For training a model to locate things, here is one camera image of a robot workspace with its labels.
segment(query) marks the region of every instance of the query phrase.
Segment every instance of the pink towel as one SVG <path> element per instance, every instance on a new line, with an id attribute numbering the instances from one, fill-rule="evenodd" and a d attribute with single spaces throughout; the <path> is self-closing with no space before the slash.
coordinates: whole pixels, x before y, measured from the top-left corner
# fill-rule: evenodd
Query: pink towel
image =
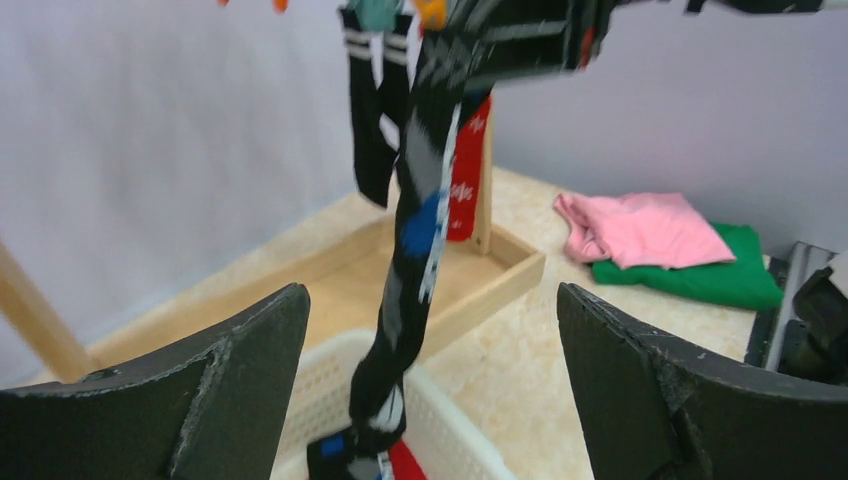
<path id="1" fill-rule="evenodd" d="M 736 257 L 680 193 L 619 198 L 560 194 L 554 209 L 571 224 L 565 254 L 579 263 L 611 259 L 619 268 L 686 268 Z"/>

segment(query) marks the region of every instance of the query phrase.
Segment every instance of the folded clothes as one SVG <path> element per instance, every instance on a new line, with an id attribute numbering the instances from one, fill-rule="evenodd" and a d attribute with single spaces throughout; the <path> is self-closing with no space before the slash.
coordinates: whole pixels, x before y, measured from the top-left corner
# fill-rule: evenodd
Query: folded clothes
<path id="1" fill-rule="evenodd" d="M 571 224 L 565 254 L 579 263 L 610 259 L 620 268 L 686 268 L 736 260 L 680 193 L 617 198 L 563 193 L 554 209 Z"/>
<path id="2" fill-rule="evenodd" d="M 642 284 L 693 300 L 750 310 L 780 305 L 783 290 L 766 270 L 757 232 L 748 226 L 721 223 L 712 226 L 736 255 L 736 262 L 682 270 L 657 267 L 622 270 L 606 260 L 592 265 L 595 281 L 607 285 Z"/>

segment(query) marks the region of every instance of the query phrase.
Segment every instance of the wooden post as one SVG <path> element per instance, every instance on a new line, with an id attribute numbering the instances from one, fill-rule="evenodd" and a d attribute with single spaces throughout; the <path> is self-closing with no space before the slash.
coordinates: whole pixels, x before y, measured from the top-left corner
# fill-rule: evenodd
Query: wooden post
<path id="1" fill-rule="evenodd" d="M 477 213 L 474 216 L 474 233 L 471 242 L 481 255 L 492 248 L 492 138 L 494 114 L 489 112 L 486 133 L 483 135 L 483 165 L 480 168 L 480 187 L 477 191 Z"/>
<path id="2" fill-rule="evenodd" d="M 44 365 L 71 383 L 96 370 L 68 327 L 0 241 L 0 311 Z"/>

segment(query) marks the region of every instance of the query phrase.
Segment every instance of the plastic basket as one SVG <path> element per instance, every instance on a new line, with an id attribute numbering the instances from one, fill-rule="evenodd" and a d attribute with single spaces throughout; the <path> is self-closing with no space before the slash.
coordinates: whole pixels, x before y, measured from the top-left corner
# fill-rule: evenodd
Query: plastic basket
<path id="1" fill-rule="evenodd" d="M 306 445 L 350 423 L 350 378 L 374 334 L 352 331 L 300 360 L 272 480 L 306 480 Z M 517 480 L 500 453 L 422 369 L 404 385 L 404 442 L 430 480 Z"/>

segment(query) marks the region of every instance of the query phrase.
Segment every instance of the green towel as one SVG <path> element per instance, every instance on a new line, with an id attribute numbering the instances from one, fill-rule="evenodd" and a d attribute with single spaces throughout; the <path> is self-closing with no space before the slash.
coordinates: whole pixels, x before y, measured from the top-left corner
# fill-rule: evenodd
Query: green towel
<path id="1" fill-rule="evenodd" d="M 643 284 L 681 297 L 750 310 L 780 305 L 783 291 L 766 270 L 757 232 L 748 226 L 711 225 L 736 255 L 736 262 L 679 270 L 660 267 L 622 270 L 605 260 L 592 264 L 595 281 L 606 285 Z"/>

